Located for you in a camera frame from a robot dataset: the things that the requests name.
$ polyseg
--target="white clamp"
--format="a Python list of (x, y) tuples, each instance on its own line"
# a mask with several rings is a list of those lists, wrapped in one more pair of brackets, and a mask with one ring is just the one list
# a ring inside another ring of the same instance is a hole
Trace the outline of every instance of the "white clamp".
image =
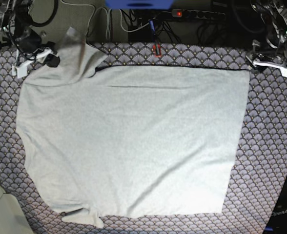
[[(46, 48), (43, 52), (36, 55), (35, 60), (25, 61), (24, 63), (20, 64), (19, 66), (12, 65), (12, 75), (17, 76), (18, 79), (27, 76), (27, 66), (32, 64), (35, 61), (43, 63), (49, 54), (53, 54), (53, 51), (49, 48)], [(19, 51), (17, 50), (17, 61), (18, 61), (18, 59), (19, 59)]]
[(278, 68), (281, 72), (281, 75), (283, 77), (287, 78), (287, 67), (284, 67), (283, 65), (279, 65), (277, 63), (274, 62), (262, 62), (260, 61), (258, 58), (256, 58), (253, 61), (253, 65), (255, 66), (263, 66), (263, 67), (274, 67), (274, 68)]

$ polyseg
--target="patterned mat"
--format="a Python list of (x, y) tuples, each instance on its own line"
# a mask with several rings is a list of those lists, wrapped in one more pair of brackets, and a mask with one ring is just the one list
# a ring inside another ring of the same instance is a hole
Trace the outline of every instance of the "patterned mat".
[[(100, 67), (118, 65), (199, 66), (248, 69), (245, 51), (163, 44), (95, 44), (109, 54)], [(287, 78), (279, 70), (250, 74), (246, 116), (222, 214), (103, 217), (104, 229), (61, 221), (39, 196), (23, 164), (25, 152), (15, 133), (23, 80), (11, 76), (12, 50), (0, 52), (0, 183), (14, 195), (37, 234), (261, 234), (287, 176)]]

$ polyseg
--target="blue patterned fabric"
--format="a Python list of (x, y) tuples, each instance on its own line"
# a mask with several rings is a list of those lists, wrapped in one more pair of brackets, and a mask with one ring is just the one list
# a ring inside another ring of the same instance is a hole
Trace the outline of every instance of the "blue patterned fabric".
[[(96, 43), (109, 55), (99, 68), (162, 65), (248, 69), (245, 51), (183, 44), (162, 44), (155, 57), (152, 44)], [(105, 227), (63, 223), (39, 196), (23, 164), (25, 152), (15, 133), (22, 79), (11, 76), (12, 50), (0, 52), (0, 183), (14, 195), (37, 234), (261, 234), (287, 176), (287, 78), (277, 69), (250, 73), (248, 104), (235, 166), (222, 214), (103, 217)]]

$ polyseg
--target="light gray fabric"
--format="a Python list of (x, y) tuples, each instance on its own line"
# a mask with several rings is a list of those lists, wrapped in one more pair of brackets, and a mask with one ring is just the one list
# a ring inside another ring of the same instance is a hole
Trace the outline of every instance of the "light gray fabric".
[(62, 220), (220, 213), (246, 109), (247, 71), (120, 66), (77, 44), (24, 82), (25, 167)]

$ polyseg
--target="gray t-shirt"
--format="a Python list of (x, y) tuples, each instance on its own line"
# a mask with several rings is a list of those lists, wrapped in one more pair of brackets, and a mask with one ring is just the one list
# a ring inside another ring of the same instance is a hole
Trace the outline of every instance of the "gray t-shirt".
[(83, 44), (24, 82), (25, 168), (65, 222), (220, 213), (249, 88), (247, 71), (119, 66)]

